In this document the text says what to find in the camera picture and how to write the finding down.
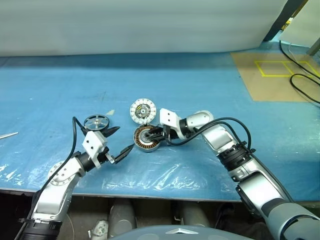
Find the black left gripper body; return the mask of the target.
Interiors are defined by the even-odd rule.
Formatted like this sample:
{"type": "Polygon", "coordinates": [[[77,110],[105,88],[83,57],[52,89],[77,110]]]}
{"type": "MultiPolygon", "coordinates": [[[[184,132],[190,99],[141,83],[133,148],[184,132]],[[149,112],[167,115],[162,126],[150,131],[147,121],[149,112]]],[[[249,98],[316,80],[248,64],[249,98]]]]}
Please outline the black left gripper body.
{"type": "Polygon", "coordinates": [[[103,164],[104,162],[110,162],[111,164],[117,162],[116,158],[109,154],[109,148],[107,146],[99,153],[99,163],[103,164]]]}

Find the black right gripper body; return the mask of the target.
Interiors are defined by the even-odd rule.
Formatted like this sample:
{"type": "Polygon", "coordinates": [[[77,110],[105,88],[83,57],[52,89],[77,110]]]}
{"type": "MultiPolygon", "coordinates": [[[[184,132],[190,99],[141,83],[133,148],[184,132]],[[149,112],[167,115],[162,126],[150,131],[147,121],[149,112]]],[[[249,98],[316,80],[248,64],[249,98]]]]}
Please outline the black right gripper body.
{"type": "Polygon", "coordinates": [[[177,132],[174,129],[172,129],[169,125],[163,125],[163,136],[164,139],[168,141],[179,138],[177,132]]]}

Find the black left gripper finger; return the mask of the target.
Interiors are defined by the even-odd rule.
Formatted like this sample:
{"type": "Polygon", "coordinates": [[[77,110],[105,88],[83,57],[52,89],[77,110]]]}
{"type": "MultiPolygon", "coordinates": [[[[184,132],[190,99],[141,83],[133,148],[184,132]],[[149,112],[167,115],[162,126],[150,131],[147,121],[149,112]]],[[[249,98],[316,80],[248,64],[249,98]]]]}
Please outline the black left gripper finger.
{"type": "Polygon", "coordinates": [[[131,144],[127,147],[125,147],[118,156],[115,157],[114,159],[114,163],[117,164],[119,163],[121,160],[123,160],[130,152],[131,150],[134,148],[135,144],[131,144]]]}
{"type": "Polygon", "coordinates": [[[111,135],[113,135],[119,129],[120,129],[119,126],[114,126],[114,127],[105,129],[104,130],[104,137],[110,137],[111,135]]]}

